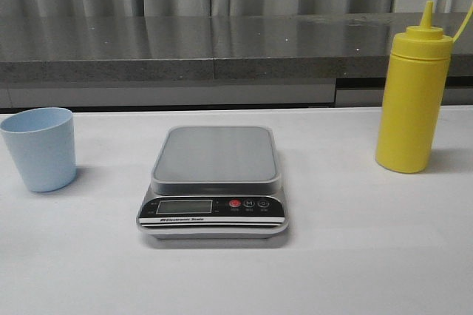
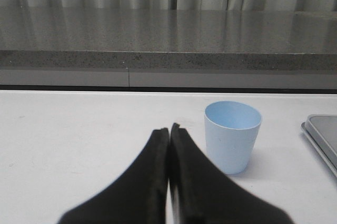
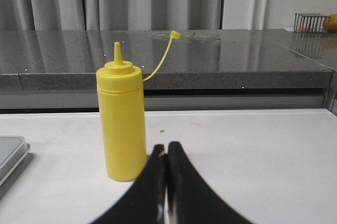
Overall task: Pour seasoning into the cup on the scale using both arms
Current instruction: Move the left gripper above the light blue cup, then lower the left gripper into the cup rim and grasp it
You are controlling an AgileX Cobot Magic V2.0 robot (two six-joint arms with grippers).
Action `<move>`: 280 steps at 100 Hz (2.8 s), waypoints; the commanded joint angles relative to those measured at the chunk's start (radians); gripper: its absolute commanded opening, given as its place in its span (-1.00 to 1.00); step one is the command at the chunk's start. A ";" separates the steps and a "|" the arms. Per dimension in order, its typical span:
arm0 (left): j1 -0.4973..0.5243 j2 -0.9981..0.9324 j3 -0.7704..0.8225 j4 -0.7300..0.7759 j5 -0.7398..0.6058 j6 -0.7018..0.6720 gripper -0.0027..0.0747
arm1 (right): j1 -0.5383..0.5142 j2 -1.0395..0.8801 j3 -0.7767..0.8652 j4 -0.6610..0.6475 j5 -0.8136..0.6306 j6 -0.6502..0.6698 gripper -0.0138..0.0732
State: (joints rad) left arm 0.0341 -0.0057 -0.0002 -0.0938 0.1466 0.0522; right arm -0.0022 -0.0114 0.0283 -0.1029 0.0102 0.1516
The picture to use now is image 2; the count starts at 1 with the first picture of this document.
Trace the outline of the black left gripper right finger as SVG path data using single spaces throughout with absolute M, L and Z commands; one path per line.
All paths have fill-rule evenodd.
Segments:
M 187 130 L 173 124 L 169 181 L 175 223 L 292 223 L 282 209 L 249 193 L 202 153 Z

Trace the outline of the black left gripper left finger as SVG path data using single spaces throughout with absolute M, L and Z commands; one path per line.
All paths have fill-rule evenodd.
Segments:
M 152 131 L 132 164 L 107 188 L 64 213 L 59 223 L 165 223 L 167 128 Z

